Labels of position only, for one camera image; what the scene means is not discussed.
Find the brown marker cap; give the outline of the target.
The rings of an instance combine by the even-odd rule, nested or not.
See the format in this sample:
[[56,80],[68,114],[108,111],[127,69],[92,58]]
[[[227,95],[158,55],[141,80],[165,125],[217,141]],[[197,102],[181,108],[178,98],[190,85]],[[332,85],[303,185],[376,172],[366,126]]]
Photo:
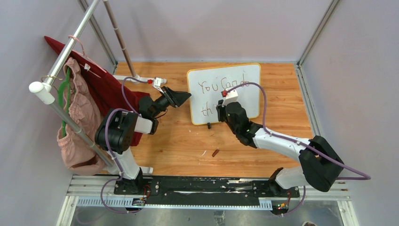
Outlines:
[[219,153],[219,149],[216,149],[213,153],[212,153],[212,157],[215,157],[218,153]]

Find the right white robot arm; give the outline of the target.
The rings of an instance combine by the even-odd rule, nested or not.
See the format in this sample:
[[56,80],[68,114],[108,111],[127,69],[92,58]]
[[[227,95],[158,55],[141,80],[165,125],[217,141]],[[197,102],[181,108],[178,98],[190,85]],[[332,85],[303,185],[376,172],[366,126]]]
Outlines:
[[299,167],[278,168],[265,183],[265,190],[282,196],[293,187],[311,186],[328,192],[342,172],[342,160],[327,140],[321,136],[312,139],[292,137],[263,128],[252,122],[238,102],[216,105],[218,120],[228,125],[235,137],[245,146],[268,149],[300,163]]

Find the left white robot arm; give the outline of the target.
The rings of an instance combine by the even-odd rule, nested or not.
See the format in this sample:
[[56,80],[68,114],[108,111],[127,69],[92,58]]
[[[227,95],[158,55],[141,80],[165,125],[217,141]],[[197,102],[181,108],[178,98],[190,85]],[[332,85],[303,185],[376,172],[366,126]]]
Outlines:
[[120,174],[116,183],[123,193],[142,194],[147,187],[144,175],[151,174],[151,167],[140,167],[130,150],[135,133],[153,135],[158,128],[160,113],[169,106],[180,107],[191,97],[185,91],[173,91],[169,87],[160,88],[160,97],[153,100],[142,97],[138,102],[138,112],[124,109],[111,109],[95,134],[95,143],[111,156]]

